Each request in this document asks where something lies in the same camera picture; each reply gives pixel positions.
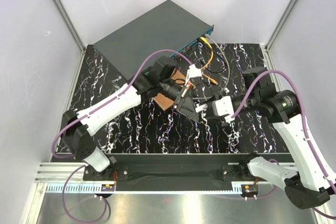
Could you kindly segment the silver transceiver module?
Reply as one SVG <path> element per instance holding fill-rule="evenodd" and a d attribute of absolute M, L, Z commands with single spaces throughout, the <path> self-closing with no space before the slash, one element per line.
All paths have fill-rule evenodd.
<path fill-rule="evenodd" d="M 195 108 L 195 111 L 198 113 L 198 112 L 201 112 L 201 111 L 206 111 L 208 108 L 208 105 L 207 104 L 202 104 L 202 105 L 199 105 Z"/>

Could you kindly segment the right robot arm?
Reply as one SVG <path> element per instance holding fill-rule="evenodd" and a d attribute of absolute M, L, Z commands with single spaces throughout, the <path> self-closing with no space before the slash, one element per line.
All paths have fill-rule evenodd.
<path fill-rule="evenodd" d="M 243 180 L 264 179 L 282 189 L 297 208 L 316 210 L 335 194 L 335 172 L 308 129 L 296 86 L 283 72 L 263 67 L 248 69 L 243 77 L 245 95 L 214 95 L 205 102 L 208 118 L 227 126 L 241 112 L 258 111 L 280 134 L 297 169 L 281 167 L 251 153 L 239 162 L 238 176 Z"/>

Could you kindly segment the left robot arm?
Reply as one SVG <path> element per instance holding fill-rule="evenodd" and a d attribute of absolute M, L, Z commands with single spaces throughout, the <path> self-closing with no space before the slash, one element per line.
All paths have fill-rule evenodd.
<path fill-rule="evenodd" d="M 190 79 L 200 77 L 202 70 L 191 64 L 184 85 L 180 86 L 172 79 L 175 69 L 175 60 L 162 56 L 153 66 L 141 67 L 129 82 L 102 101 L 78 112 L 65 112 L 62 117 L 64 132 L 60 138 L 73 158 L 93 168 L 99 178 L 109 179 L 113 175 L 114 162 L 94 143 L 92 137 L 123 112 L 159 93 L 172 100 L 178 112 L 197 121 Z"/>

